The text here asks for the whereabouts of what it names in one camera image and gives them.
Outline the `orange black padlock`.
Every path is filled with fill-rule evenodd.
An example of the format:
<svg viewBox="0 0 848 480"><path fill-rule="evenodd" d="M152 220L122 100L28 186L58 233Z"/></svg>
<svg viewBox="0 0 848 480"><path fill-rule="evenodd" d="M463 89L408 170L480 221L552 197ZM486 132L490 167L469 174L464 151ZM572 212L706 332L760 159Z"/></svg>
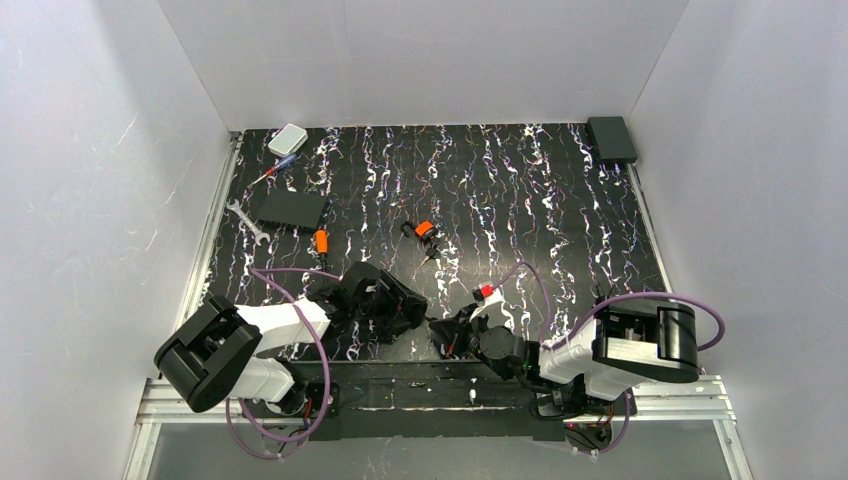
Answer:
<svg viewBox="0 0 848 480"><path fill-rule="evenodd" d="M405 237L415 237L421 242L429 242L437 235L436 227L429 221L423 221L418 224L405 221L401 225L401 232Z"/></svg>

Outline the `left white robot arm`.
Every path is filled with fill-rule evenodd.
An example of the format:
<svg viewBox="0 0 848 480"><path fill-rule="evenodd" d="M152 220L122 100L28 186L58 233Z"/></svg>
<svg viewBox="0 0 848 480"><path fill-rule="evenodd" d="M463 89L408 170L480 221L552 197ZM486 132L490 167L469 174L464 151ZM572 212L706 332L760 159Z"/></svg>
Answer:
<svg viewBox="0 0 848 480"><path fill-rule="evenodd" d="M196 412L228 398L259 400L285 416L321 401L317 386L264 352L293 344L319 346L357 323L388 343L425 318L427 301L395 276L356 262L305 298L271 306L205 300L154 355L154 364Z"/></svg>

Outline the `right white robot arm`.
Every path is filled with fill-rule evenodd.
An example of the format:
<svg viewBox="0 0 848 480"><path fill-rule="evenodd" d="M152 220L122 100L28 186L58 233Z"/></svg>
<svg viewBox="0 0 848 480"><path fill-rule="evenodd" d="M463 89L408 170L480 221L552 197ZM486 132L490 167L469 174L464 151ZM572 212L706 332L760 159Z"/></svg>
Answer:
<svg viewBox="0 0 848 480"><path fill-rule="evenodd" d="M428 328L444 358L471 355L505 381L515 380L560 408L606 405L646 381L693 383L699 377L694 310L665 299L618 296L561 340L526 340L491 326L483 305L469 305Z"/></svg>

